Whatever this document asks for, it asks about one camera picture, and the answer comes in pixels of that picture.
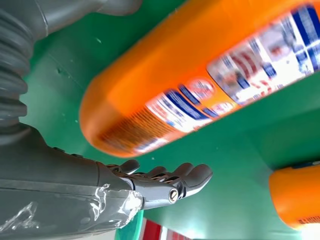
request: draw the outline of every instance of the robotic hand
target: robotic hand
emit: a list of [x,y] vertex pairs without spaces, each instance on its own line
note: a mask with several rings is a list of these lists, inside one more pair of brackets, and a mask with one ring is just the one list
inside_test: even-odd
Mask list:
[[143,209],[174,204],[179,199],[196,194],[213,175],[205,164],[193,167],[191,163],[183,163],[174,172],[158,166],[148,173],[134,173],[140,167],[136,160],[107,167],[129,184],[132,190],[140,193],[143,197]]

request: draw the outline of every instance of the white label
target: white label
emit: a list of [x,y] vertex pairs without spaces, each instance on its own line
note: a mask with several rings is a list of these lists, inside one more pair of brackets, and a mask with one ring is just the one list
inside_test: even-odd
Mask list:
[[235,102],[245,105],[318,70],[319,31],[315,9],[302,7],[207,69]]

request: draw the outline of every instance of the product label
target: product label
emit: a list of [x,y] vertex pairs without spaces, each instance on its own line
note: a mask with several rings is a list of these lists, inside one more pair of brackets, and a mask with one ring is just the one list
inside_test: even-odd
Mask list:
[[[167,125],[190,133],[317,71],[319,39],[315,10],[300,7],[146,106]],[[161,142],[165,140],[171,141],[165,136]]]
[[320,64],[320,23],[306,6],[211,62],[208,72],[239,105],[310,75]]

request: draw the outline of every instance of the red object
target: red object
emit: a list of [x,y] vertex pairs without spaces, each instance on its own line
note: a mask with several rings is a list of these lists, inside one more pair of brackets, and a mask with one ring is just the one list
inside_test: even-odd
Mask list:
[[159,240],[162,226],[147,220],[143,240]]

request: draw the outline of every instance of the orange detergent bottle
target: orange detergent bottle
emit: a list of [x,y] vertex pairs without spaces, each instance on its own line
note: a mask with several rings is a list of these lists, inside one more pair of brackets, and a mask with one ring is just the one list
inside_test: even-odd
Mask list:
[[318,16],[316,0],[187,1],[94,79],[81,128],[118,157],[183,137],[318,71]]

